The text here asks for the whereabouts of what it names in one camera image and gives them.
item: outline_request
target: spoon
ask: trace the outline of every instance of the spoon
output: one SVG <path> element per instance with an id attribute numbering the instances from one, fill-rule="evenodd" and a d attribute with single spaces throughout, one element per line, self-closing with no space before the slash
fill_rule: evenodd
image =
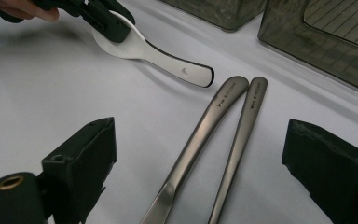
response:
<path id="1" fill-rule="evenodd" d="M 123 59 L 146 60 L 184 81 L 201 87 L 211 86 L 214 79 L 212 67 L 186 61 L 158 49 L 147 41 L 127 18 L 115 11 L 110 12 L 121 19 L 131 30 L 122 43 L 115 43 L 92 28 L 92 34 L 98 45 L 108 54 Z"/>

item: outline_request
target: adaptive utensil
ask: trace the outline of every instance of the adaptive utensil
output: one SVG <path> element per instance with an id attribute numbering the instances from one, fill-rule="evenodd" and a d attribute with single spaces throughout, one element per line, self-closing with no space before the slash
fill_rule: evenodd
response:
<path id="1" fill-rule="evenodd" d="M 130 32 L 130 28 L 119 18 L 112 15 L 110 11 L 125 16 L 131 23 L 135 24 L 135 18 L 117 0 L 32 0 L 37 6 L 44 10 L 57 7 L 65 10 L 73 17 L 81 16 L 84 21 L 98 30 L 102 35 L 113 42 L 121 43 Z M 0 17 L 5 21 L 22 22 L 0 9 Z"/>
<path id="2" fill-rule="evenodd" d="M 263 103 L 263 98 L 266 93 L 268 82 L 263 77 L 255 77 L 246 94 L 245 103 L 241 112 L 240 121 L 238 123 L 237 131 L 235 133 L 234 142 L 231 147 L 231 152 L 228 157 L 226 170 L 223 174 L 220 188 L 214 202 L 213 211 L 209 219 L 210 224 L 218 223 L 225 205 L 228 192 L 231 189 L 232 183 L 237 173 L 238 166 L 241 162 L 243 151 L 248 143 L 252 129 L 255 125 L 260 106 Z"/>
<path id="3" fill-rule="evenodd" d="M 104 51 L 118 58 L 146 60 L 182 80 L 201 87 L 209 87 L 212 84 L 214 74 L 211 67 L 174 57 L 158 49 L 147 41 L 127 18 L 115 11 L 110 12 L 131 30 L 123 42 L 115 43 L 101 35 L 97 30 L 92 29 L 95 40 Z"/>
<path id="4" fill-rule="evenodd" d="M 216 93 L 203 113 L 196 129 L 188 139 L 170 174 L 162 185 L 155 201 L 147 211 L 143 224 L 165 223 L 171 211 L 176 192 L 189 174 L 208 138 L 219 121 L 249 87 L 245 77 L 229 78 Z"/>

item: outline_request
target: black rubber handle grip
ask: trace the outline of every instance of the black rubber handle grip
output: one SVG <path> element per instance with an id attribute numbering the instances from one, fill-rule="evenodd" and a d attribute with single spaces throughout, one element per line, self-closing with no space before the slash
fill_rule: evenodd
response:
<path id="1" fill-rule="evenodd" d="M 23 19 L 20 19 L 20 18 L 17 18 L 17 17 L 7 14 L 6 12 L 2 11 L 1 8 L 0 8 L 0 17 L 2 19 L 4 19 L 5 21 L 9 21 L 12 23 L 20 23 L 23 21 Z"/>

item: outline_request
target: hand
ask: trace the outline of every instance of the hand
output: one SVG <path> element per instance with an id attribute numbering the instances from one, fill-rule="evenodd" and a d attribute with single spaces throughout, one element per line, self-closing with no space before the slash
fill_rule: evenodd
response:
<path id="1" fill-rule="evenodd" d="M 45 11 L 31 0 L 0 0 L 0 9 L 11 16 L 25 20 L 37 17 L 45 21 L 56 21 L 59 18 L 57 8 Z"/>

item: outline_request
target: gray plastic container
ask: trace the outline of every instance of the gray plastic container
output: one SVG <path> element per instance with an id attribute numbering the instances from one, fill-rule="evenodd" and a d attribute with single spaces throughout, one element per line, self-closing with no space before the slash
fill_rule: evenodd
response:
<path id="1" fill-rule="evenodd" d="M 358 89 L 358 0 L 268 0 L 258 38 Z"/>
<path id="2" fill-rule="evenodd" d="M 235 32 L 260 14 L 267 0 L 159 0 L 208 21 L 225 32 Z"/>

